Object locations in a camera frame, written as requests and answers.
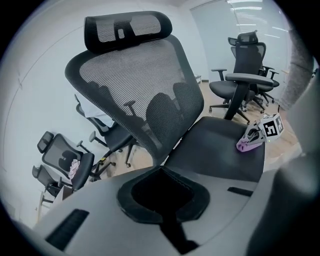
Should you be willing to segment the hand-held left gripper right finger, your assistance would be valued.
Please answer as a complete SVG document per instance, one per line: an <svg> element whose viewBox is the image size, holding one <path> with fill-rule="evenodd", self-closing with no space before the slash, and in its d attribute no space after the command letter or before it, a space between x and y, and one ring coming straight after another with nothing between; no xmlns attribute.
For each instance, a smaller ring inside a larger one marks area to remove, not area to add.
<svg viewBox="0 0 320 256"><path fill-rule="evenodd" d="M162 167L161 256L247 256L255 221L243 217L257 183Z"/></svg>

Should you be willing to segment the pink and white cloth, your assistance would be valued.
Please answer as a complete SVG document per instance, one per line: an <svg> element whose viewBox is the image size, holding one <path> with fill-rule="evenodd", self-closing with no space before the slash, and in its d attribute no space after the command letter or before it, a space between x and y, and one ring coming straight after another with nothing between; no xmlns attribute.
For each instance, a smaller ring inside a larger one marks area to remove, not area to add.
<svg viewBox="0 0 320 256"><path fill-rule="evenodd" d="M68 177L70 180L72 180L74 178L74 176L76 175L80 164L81 164L81 162L77 159L74 159L71 162L71 166L70 166L69 173L68 173Z"/></svg>

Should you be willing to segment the pale wooden desk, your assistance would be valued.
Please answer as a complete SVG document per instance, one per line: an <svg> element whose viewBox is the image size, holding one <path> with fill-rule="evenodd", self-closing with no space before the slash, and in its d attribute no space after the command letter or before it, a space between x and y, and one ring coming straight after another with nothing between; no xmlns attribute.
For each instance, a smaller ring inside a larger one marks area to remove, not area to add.
<svg viewBox="0 0 320 256"><path fill-rule="evenodd" d="M55 197L52 196L47 191L41 191L38 201L38 206L36 207L36 223L38 223L42 217L44 217L50 210Z"/></svg>

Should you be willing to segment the person's own body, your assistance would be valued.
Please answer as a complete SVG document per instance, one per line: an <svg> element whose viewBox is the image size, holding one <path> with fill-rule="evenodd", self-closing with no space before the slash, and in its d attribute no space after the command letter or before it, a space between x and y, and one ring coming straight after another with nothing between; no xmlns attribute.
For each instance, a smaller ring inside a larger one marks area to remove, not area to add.
<svg viewBox="0 0 320 256"><path fill-rule="evenodd" d="M314 57L297 29L291 25L288 32L292 43L291 58L287 85L278 102L278 109L281 111L289 110L301 97L314 71Z"/></svg>

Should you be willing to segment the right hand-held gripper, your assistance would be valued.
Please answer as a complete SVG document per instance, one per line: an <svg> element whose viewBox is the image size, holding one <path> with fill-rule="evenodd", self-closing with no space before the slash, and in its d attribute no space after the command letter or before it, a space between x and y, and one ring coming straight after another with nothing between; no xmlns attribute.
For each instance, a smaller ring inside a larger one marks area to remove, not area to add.
<svg viewBox="0 0 320 256"><path fill-rule="evenodd" d="M266 141L275 141L284 131L284 125L280 114L264 114L260 122L247 126L244 135L240 139L240 148L257 148Z"/></svg>

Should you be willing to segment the white garment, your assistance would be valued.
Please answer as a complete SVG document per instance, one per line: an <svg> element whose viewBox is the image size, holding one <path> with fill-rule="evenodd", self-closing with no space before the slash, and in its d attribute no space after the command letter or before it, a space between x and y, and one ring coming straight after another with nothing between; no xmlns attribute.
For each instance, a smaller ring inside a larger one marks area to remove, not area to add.
<svg viewBox="0 0 320 256"><path fill-rule="evenodd" d="M79 92L76 92L75 97L80 103L80 106L86 118L97 118L109 128L113 126L113 124L115 123L113 119L88 99L86 99L83 95L81 95Z"/></svg>

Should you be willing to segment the purple wiping cloth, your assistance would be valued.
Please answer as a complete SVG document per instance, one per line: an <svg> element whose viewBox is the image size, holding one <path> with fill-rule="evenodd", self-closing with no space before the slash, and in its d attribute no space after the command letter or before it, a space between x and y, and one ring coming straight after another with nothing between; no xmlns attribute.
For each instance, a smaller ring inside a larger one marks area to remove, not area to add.
<svg viewBox="0 0 320 256"><path fill-rule="evenodd" d="M255 143L255 144L249 144L249 141L247 139L241 138L237 142L236 148L240 152L248 152L248 151L251 151L251 150L261 146L262 144L263 144L262 142Z"/></svg>

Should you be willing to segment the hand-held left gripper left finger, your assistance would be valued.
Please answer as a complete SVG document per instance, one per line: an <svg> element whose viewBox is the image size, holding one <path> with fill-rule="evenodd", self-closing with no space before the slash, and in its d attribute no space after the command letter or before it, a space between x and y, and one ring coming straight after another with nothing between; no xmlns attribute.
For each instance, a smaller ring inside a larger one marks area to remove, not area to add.
<svg viewBox="0 0 320 256"><path fill-rule="evenodd" d="M148 168L102 179L53 206L33 230L42 238L75 209L88 216L65 248L70 256L180 256L158 225L137 223L121 210L117 193L127 181Z"/></svg>

